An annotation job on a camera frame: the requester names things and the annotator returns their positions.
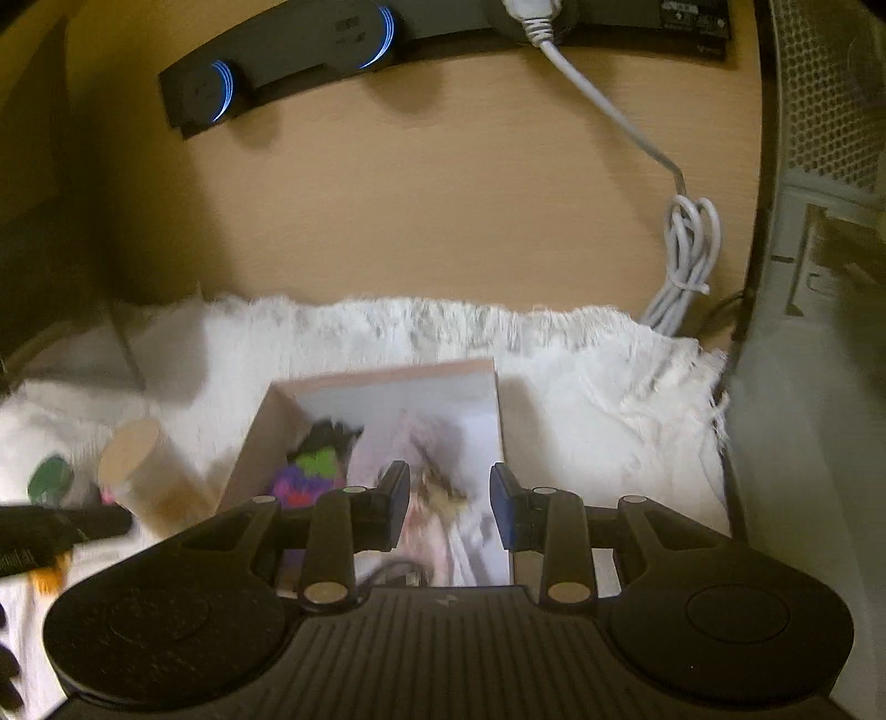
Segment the orange soft toy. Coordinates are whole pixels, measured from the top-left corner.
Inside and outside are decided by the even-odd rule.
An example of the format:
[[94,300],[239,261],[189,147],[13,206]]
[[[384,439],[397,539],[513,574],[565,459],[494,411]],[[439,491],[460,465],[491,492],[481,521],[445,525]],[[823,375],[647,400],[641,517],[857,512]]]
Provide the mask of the orange soft toy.
[[57,597],[65,589],[72,559],[74,559],[74,552],[63,552],[57,555],[47,567],[27,573],[34,591],[44,597]]

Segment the purple pink sponge puff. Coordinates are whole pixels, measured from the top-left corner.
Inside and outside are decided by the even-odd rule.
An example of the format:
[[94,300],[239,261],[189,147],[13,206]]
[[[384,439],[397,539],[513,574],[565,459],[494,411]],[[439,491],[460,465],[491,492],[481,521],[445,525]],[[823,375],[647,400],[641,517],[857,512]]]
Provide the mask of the purple pink sponge puff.
[[289,465],[279,470],[270,483],[269,492],[282,508],[311,507],[327,492],[346,485],[346,470],[333,447],[312,453],[300,453]]

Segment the black claw hair clip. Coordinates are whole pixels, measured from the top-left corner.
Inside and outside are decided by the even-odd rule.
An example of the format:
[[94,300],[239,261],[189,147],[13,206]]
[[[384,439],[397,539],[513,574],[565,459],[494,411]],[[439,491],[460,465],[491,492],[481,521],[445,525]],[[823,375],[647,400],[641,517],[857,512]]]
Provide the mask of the black claw hair clip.
[[336,457],[344,462],[350,457],[353,445],[362,434],[362,428],[352,428],[342,421],[320,420],[312,424],[305,440],[295,450],[295,455],[314,455],[317,451],[332,449]]

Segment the green lidded small jar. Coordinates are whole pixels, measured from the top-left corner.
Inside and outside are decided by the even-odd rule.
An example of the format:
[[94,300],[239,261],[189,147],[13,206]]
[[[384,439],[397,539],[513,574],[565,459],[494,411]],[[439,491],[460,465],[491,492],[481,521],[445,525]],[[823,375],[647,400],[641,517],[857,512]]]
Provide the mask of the green lidded small jar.
[[33,506],[47,508],[86,508],[101,504],[97,485],[77,471],[65,457],[45,457],[34,470],[27,485]]

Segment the tall clear plastic jar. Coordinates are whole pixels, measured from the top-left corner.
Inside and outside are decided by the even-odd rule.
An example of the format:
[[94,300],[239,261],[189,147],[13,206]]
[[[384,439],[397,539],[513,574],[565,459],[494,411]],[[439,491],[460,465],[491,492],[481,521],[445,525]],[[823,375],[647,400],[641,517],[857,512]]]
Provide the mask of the tall clear plastic jar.
[[152,417],[114,430],[97,462],[96,478],[99,487],[123,489],[126,496],[119,506],[159,538],[179,534],[213,513],[206,491]]

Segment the white textured tablecloth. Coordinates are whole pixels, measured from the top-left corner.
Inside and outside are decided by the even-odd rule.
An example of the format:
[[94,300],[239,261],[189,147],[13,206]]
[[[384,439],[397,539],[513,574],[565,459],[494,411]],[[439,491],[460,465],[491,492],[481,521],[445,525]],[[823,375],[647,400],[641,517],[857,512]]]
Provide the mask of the white textured tablecloth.
[[470,506],[451,529],[455,580],[500,584],[488,474],[593,506],[646,495],[725,529],[719,352],[608,307],[513,313],[453,301],[200,300],[140,313],[144,392],[30,381],[2,405],[2,498],[61,456],[87,485],[114,429],[152,417],[212,501],[266,491],[309,419],[409,423]]

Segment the pink cardboard box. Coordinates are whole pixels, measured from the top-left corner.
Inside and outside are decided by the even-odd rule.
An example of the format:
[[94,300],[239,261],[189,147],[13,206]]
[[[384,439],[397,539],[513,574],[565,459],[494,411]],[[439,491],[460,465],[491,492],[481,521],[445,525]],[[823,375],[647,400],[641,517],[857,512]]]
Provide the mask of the pink cardboard box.
[[416,476],[434,466],[467,496],[447,541],[452,582],[463,587],[509,585],[512,561],[490,502],[491,468],[504,459],[493,360],[422,364],[338,373],[269,385],[226,482],[218,508],[230,510],[263,495],[285,455],[312,423],[341,421],[363,429],[349,485],[371,487],[402,460]]

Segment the white perforated appliance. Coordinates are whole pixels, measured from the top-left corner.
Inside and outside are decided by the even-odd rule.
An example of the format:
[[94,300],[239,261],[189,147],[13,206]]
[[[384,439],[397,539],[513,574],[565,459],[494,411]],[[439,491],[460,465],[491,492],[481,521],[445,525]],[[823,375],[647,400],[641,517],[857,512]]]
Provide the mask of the white perforated appliance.
[[884,8],[761,2],[763,144],[728,373],[743,534],[831,585],[856,639],[833,699],[884,712]]

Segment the black power strip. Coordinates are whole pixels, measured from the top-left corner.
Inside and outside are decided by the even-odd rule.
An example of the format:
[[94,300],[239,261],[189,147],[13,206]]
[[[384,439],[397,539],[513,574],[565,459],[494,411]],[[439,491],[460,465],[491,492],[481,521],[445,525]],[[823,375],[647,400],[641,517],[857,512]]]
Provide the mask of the black power strip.
[[[559,2],[555,37],[724,60],[726,2]],[[282,2],[207,40],[158,76],[185,138],[288,95],[391,64],[524,45],[502,2]]]

